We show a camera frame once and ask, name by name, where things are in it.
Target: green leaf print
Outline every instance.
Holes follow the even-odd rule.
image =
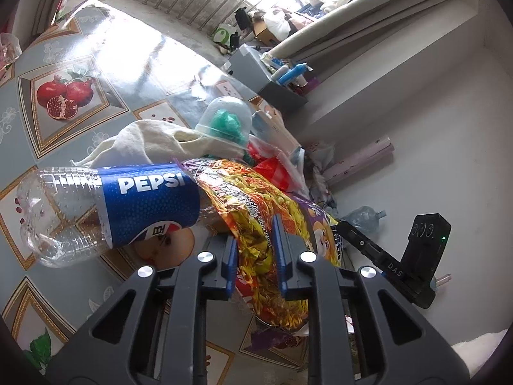
[[[41,362],[44,367],[48,365],[48,362],[52,357],[51,348],[52,341],[46,328],[45,333],[43,335],[39,336],[37,339],[34,339],[30,343],[30,351],[32,352],[36,360]]]
[[[34,357],[34,354],[30,350],[24,350],[23,353],[25,353],[25,356],[27,356],[27,359],[30,360],[30,363],[34,365],[34,367],[40,371],[41,370],[41,364],[36,360]]]

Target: gray curtain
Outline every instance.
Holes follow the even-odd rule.
[[[447,0],[354,0],[299,30],[270,52],[307,62],[320,81]]]

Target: plastic dome lid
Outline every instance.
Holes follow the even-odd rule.
[[[194,128],[196,131],[247,149],[252,109],[234,97],[219,97],[210,102]]]

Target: clear plastic bottle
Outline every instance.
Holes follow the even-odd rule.
[[[217,217],[176,164],[41,169],[21,181],[17,198],[21,239],[50,267]]]
[[[371,235],[378,232],[380,218],[384,216],[386,216],[385,211],[376,213],[373,208],[365,205],[342,217],[342,220],[347,221],[363,234]]]

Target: white fluffy towel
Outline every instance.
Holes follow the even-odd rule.
[[[242,158],[244,150],[221,139],[193,129],[160,120],[138,120],[122,129],[117,136],[102,141],[75,166],[102,168],[161,164],[213,155],[219,158]]]

